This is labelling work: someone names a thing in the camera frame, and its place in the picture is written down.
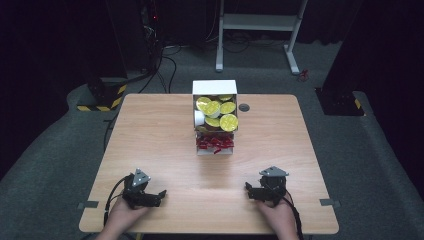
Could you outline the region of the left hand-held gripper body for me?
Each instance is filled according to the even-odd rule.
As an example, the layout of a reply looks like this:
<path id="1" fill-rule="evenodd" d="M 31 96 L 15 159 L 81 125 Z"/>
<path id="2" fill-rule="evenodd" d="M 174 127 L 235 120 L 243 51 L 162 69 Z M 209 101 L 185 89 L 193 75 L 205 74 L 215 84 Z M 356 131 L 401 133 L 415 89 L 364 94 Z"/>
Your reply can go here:
<path id="1" fill-rule="evenodd" d="M 130 208 L 147 207 L 148 201 L 160 200 L 156 199 L 157 195 L 145 192 L 145 188 L 150 180 L 151 178 L 140 168 L 137 168 L 134 173 L 130 173 L 125 177 L 122 198 Z"/>

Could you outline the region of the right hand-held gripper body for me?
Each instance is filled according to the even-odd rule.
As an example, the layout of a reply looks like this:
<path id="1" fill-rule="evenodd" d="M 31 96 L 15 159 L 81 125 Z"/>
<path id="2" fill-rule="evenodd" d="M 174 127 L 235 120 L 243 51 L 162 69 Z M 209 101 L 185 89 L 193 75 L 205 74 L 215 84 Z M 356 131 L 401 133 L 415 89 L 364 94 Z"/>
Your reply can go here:
<path id="1" fill-rule="evenodd" d="M 279 167 L 271 166 L 259 172 L 261 175 L 260 184 L 267 193 L 266 200 L 277 205 L 285 196 L 286 177 L 288 173 Z"/>

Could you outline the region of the person's left hand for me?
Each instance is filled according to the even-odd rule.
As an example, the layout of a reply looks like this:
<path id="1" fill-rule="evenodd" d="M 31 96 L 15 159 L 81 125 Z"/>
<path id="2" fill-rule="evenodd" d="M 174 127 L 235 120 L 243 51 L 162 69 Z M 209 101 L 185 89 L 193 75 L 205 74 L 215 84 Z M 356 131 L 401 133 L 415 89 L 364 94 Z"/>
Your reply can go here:
<path id="1" fill-rule="evenodd" d="M 101 232 L 124 233 L 148 211 L 148 207 L 132 209 L 125 200 L 118 198 L 109 212 L 108 220 Z"/>

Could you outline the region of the person's right hand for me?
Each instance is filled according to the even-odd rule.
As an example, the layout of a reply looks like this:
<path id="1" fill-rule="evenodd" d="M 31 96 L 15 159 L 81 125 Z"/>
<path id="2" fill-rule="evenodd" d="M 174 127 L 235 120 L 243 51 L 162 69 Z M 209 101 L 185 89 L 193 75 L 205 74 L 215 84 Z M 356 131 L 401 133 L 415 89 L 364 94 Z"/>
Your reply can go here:
<path id="1" fill-rule="evenodd" d="M 256 205 L 275 234 L 297 234 L 293 211 L 286 202 L 269 207 L 265 202 L 256 201 Z"/>

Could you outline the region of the pile of red packets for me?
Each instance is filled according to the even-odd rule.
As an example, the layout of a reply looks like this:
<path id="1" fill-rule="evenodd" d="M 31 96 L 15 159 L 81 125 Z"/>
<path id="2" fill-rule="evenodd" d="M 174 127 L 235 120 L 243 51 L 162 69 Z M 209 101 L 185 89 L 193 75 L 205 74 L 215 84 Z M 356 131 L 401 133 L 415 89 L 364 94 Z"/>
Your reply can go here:
<path id="1" fill-rule="evenodd" d="M 198 155 L 232 154 L 234 146 L 232 134 L 198 134 L 196 136 Z"/>

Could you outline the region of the pile of yellow-lidded cups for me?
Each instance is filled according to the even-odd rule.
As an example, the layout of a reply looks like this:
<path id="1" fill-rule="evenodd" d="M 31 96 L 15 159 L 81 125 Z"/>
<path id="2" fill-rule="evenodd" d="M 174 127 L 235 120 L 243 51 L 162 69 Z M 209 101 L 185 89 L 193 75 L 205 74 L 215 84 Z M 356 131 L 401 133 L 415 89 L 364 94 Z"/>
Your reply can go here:
<path id="1" fill-rule="evenodd" d="M 194 128 L 197 131 L 233 133 L 238 130 L 235 94 L 195 95 L 193 108 Z"/>

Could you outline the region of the white two-tier storage box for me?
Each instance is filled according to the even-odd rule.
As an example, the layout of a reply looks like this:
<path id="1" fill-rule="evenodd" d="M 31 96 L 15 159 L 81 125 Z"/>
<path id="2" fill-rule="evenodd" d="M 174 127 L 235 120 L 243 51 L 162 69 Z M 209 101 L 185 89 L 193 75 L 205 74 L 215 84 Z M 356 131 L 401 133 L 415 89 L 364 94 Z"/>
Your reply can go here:
<path id="1" fill-rule="evenodd" d="M 237 99 L 237 86 L 235 80 L 194 80 L 192 83 L 192 97 L 194 100 L 195 95 L 221 95 L 221 94 L 235 94 Z M 195 131 L 195 143 L 196 136 L 198 134 L 232 134 L 235 138 L 235 131 L 233 133 L 229 132 L 203 132 Z"/>

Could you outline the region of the dark equipment rack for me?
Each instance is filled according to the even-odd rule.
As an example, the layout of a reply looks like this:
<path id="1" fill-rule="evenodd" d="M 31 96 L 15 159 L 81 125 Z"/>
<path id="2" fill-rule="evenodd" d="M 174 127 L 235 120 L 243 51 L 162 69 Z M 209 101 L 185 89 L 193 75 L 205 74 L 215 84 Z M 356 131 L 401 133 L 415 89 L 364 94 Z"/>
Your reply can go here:
<path id="1" fill-rule="evenodd" d="M 155 70 L 162 51 L 162 30 L 156 0 L 139 0 L 140 18 L 147 48 L 148 73 Z"/>

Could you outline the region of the white metal stand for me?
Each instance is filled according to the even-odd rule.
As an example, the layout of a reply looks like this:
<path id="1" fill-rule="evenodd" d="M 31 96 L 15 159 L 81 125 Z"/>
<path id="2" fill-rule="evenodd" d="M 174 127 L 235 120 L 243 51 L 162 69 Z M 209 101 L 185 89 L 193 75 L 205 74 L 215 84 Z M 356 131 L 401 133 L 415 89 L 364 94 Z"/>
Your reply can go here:
<path id="1" fill-rule="evenodd" d="M 293 75 L 299 75 L 301 70 L 295 60 L 293 48 L 303 21 L 307 3 L 308 0 L 301 0 L 296 15 L 258 15 L 226 13 L 225 0 L 220 0 L 215 70 L 217 72 L 222 72 L 224 69 L 223 39 L 225 30 L 276 31 L 291 33 L 289 43 L 283 46 L 283 50 L 291 73 Z"/>

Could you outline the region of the black post with hazard-striped base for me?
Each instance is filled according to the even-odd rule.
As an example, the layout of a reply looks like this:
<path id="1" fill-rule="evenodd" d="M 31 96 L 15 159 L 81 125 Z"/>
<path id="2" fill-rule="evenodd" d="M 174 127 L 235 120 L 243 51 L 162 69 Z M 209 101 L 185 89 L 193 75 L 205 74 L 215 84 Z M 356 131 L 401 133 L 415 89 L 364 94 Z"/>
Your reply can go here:
<path id="1" fill-rule="evenodd" d="M 333 67 L 324 84 L 315 89 L 323 113 L 330 116 L 364 116 L 361 103 L 353 94 L 357 84 L 357 79 L 347 70 Z"/>
<path id="2" fill-rule="evenodd" d="M 127 85 L 104 83 L 84 61 L 79 64 L 79 70 L 86 81 L 86 88 L 77 102 L 77 109 L 84 112 L 115 110 L 122 100 Z"/>

